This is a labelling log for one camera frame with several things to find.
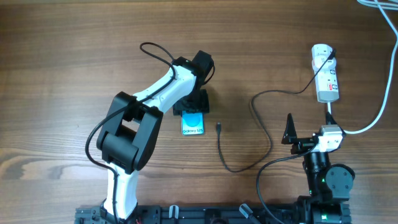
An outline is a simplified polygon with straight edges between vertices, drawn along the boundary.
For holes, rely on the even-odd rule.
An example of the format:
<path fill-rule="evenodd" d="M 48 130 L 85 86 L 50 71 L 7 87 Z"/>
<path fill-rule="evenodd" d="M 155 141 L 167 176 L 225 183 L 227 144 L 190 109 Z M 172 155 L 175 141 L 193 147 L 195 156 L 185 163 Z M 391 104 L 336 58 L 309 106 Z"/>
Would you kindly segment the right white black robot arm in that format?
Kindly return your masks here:
<path fill-rule="evenodd" d="M 309 196 L 299 196 L 293 205 L 292 223 L 352 222 L 347 201 L 353 188 L 354 170 L 344 164 L 331 164 L 329 154 L 340 148 L 346 133 L 330 113 L 326 124 L 311 137 L 297 136 L 292 115 L 287 115 L 282 144 L 292 146 L 293 156 L 303 156 Z"/>

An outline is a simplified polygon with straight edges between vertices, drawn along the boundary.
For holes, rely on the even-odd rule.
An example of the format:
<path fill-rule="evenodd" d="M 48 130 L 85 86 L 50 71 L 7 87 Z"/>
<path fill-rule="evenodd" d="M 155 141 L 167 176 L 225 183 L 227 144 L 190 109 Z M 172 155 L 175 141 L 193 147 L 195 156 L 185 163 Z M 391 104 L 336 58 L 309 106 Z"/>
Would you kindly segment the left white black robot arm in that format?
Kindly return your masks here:
<path fill-rule="evenodd" d="M 193 60 L 179 57 L 170 62 L 168 72 L 149 88 L 114 97 L 96 142 L 108 169 L 108 195 L 98 214 L 103 222 L 132 221 L 139 172 L 155 149 L 164 113 L 208 112 L 201 86 L 213 66 L 211 55 L 198 51 Z"/>

